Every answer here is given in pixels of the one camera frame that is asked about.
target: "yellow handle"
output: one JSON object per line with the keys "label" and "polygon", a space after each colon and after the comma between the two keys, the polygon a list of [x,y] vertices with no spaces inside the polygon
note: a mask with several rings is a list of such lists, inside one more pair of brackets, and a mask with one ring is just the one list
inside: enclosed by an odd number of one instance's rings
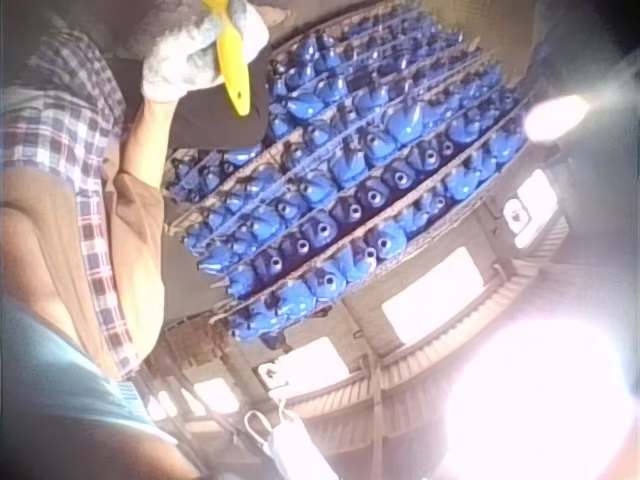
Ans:
{"label": "yellow handle", "polygon": [[204,3],[222,23],[222,30],[216,40],[220,73],[231,103],[236,112],[244,117],[251,109],[251,90],[249,66],[242,51],[242,36],[227,14],[229,0],[204,0]]}

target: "checkered shirt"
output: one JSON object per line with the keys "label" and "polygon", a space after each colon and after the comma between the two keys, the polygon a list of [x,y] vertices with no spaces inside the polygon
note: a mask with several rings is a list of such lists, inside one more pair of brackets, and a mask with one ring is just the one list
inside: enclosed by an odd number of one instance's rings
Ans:
{"label": "checkered shirt", "polygon": [[26,100],[3,115],[2,167],[38,168],[74,189],[96,316],[126,377],[140,360],[118,300],[103,214],[105,149],[121,134],[124,99],[96,46],[70,31],[43,39],[20,79],[4,89],[5,99],[20,96]]}

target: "white bag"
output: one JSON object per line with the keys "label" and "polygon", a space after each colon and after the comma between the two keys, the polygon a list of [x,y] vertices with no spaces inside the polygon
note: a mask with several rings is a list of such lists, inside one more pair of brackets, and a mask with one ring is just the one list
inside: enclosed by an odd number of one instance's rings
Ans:
{"label": "white bag", "polygon": [[[271,428],[266,417],[251,410],[244,417],[247,431],[262,444],[262,448],[276,463],[285,480],[338,480],[318,448],[311,441],[309,433],[300,417],[280,404],[280,425]],[[249,426],[249,418],[256,415],[269,431],[267,441]]]}

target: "white glove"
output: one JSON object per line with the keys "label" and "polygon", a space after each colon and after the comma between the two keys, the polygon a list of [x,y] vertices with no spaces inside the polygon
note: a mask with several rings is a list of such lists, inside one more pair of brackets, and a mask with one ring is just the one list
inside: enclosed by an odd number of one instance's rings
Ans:
{"label": "white glove", "polygon": [[[269,31],[255,7],[245,0],[229,0],[228,12],[242,35],[248,63],[267,44]],[[162,36],[144,61],[142,94],[151,101],[167,103],[191,90],[222,83],[215,45],[220,29],[221,21],[208,15]]]}

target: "work glove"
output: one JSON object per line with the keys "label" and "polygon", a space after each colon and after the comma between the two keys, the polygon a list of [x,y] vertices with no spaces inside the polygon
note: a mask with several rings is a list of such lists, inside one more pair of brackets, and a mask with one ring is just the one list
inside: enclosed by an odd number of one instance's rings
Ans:
{"label": "work glove", "polygon": [[[269,31],[255,7],[245,0],[229,0],[227,10],[242,36],[244,58],[249,63],[267,44]],[[153,102],[167,103],[192,90],[222,83],[215,44],[221,28],[221,19],[208,14],[160,37],[144,60],[143,95]]]}

